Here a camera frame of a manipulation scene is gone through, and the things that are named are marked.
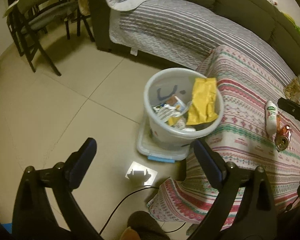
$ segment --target chair seat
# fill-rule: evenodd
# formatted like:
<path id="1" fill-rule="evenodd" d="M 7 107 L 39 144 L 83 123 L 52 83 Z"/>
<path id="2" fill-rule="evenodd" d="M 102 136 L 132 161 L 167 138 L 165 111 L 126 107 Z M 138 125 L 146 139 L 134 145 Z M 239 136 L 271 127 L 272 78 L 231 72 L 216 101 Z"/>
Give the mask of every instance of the chair seat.
<path id="1" fill-rule="evenodd" d="M 74 10 L 77 10 L 77 8 L 78 8 L 77 1 L 65 2 L 65 3 L 59 4 L 41 14 L 39 14 L 37 17 L 32 19 L 29 22 L 29 26 L 31 27 L 31 29 L 33 31 L 39 30 L 39 29 L 45 27 L 46 25 L 48 25 L 49 23 L 53 22 L 56 19 L 60 19 L 60 18 L 68 16 Z M 21 33 L 22 34 L 27 33 L 25 26 L 21 29 Z"/>

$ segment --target white bottle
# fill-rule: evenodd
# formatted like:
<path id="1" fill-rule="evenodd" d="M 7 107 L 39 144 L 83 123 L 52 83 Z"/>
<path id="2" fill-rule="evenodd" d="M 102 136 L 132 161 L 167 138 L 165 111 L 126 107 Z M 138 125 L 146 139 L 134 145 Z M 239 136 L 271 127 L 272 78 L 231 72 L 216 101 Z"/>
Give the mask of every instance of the white bottle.
<path id="1" fill-rule="evenodd" d="M 277 132 L 277 114 L 278 108 L 274 103 L 268 101 L 266 104 L 266 131 L 268 135 L 274 135 Z"/>

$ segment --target snack bag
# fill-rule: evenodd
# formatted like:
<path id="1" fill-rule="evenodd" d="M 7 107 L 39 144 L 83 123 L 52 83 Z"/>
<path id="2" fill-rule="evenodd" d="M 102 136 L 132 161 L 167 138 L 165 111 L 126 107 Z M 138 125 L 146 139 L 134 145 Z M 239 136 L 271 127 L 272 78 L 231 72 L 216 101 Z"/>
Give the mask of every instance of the snack bag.
<path id="1" fill-rule="evenodd" d="M 214 106 L 217 97 L 215 78 L 196 78 L 192 88 L 192 105 L 188 110 L 187 125 L 212 122 L 218 118 Z"/>

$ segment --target sofa backrest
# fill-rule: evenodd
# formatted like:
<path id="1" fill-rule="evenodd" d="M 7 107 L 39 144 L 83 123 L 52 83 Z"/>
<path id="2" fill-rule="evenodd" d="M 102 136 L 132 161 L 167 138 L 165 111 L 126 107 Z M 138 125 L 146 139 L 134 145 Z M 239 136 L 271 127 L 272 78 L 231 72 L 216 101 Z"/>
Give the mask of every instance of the sofa backrest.
<path id="1" fill-rule="evenodd" d="M 300 35 L 283 13 L 267 0 L 186 0 L 204 6 L 254 32 L 300 74 Z"/>

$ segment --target patterned tablecloth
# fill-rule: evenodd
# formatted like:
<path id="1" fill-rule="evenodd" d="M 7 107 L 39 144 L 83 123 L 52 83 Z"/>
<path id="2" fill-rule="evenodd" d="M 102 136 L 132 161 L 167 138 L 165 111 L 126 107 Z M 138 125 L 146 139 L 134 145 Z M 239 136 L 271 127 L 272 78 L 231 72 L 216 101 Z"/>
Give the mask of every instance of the patterned tablecloth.
<path id="1" fill-rule="evenodd" d="M 207 136 L 208 145 L 223 159 L 239 167 L 266 169 L 277 211 L 297 196 L 300 181 L 300 122 L 279 110 L 281 126 L 293 130 L 289 147 L 278 152 L 274 136 L 265 129 L 265 104 L 277 104 L 284 97 L 283 86 L 264 68 L 245 54 L 225 45 L 214 49 L 197 69 L 216 77 L 224 100 L 221 124 Z M 224 228 L 229 227 L 241 203 L 244 188 L 239 189 Z M 218 191 L 211 187 L 193 152 L 186 159 L 186 179 L 167 179 L 148 203 L 150 214 L 160 221 L 184 221 L 199 224 L 213 204 Z"/>

